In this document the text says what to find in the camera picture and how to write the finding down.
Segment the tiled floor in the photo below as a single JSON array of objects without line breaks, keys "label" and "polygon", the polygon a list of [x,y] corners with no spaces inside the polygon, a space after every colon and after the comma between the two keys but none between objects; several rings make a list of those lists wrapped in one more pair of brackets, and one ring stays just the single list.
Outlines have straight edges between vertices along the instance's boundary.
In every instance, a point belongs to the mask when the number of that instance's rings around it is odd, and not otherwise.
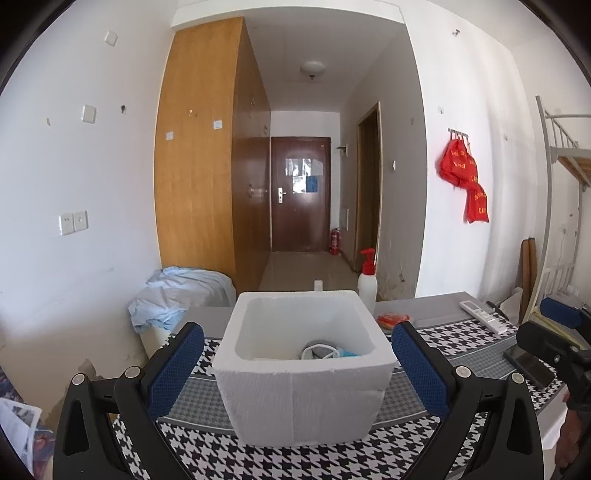
[{"label": "tiled floor", "polygon": [[322,280],[324,290],[356,290],[358,276],[328,252],[273,252],[259,291],[314,290],[314,280]]}]

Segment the ceiling light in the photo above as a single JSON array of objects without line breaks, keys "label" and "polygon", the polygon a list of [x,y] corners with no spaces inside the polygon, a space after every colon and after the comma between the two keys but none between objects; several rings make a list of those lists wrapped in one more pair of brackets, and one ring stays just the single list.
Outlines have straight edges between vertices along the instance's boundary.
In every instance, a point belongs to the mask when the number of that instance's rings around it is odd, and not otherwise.
[{"label": "ceiling light", "polygon": [[321,76],[326,70],[324,63],[317,60],[307,60],[300,66],[300,71],[314,80],[316,77]]}]

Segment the blue gripper pad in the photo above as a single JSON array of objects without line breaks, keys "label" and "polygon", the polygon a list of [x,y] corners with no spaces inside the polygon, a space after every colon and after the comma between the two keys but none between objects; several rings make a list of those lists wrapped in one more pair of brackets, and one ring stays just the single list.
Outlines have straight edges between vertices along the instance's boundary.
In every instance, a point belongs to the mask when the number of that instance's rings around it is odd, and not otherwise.
[{"label": "blue gripper pad", "polygon": [[195,325],[156,375],[148,387],[146,402],[146,409],[152,420],[156,421],[170,413],[201,357],[204,345],[203,329]]},{"label": "blue gripper pad", "polygon": [[551,297],[546,297],[540,303],[540,312],[555,322],[561,323],[568,328],[578,328],[581,326],[580,310]]},{"label": "blue gripper pad", "polygon": [[392,348],[425,409],[445,419],[449,413],[447,386],[403,325],[392,333]]}]

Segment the door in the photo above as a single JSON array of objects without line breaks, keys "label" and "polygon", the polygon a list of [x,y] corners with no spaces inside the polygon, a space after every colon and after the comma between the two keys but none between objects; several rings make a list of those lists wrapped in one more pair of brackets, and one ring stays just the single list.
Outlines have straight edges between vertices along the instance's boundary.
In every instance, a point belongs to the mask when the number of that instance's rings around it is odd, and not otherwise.
[{"label": "door", "polygon": [[366,248],[378,249],[382,153],[376,106],[358,125],[357,227],[355,269],[361,271]]},{"label": "door", "polygon": [[274,252],[321,252],[330,244],[330,138],[271,140]]}]

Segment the black and white tablecloth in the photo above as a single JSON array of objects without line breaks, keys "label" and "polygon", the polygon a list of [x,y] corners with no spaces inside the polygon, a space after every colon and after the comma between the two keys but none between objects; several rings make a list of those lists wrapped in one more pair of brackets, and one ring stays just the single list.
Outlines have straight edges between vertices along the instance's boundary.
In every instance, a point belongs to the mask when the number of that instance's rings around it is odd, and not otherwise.
[{"label": "black and white tablecloth", "polygon": [[[497,338],[477,320],[465,320],[419,330],[430,346],[439,348],[453,365],[466,365],[481,377],[505,378],[514,372],[502,353],[515,343],[516,328]],[[404,371],[392,374],[382,408],[367,437],[339,445],[267,448],[243,444],[235,436],[211,364],[219,345],[206,339],[191,377],[167,417],[159,419],[164,437],[196,479],[207,480],[353,480],[398,479],[428,442],[439,419],[424,410]],[[561,388],[558,380],[538,391],[528,383],[534,407],[541,410]],[[468,463],[486,414],[478,414],[452,471]],[[149,479],[119,419],[116,438],[131,471]]]}]

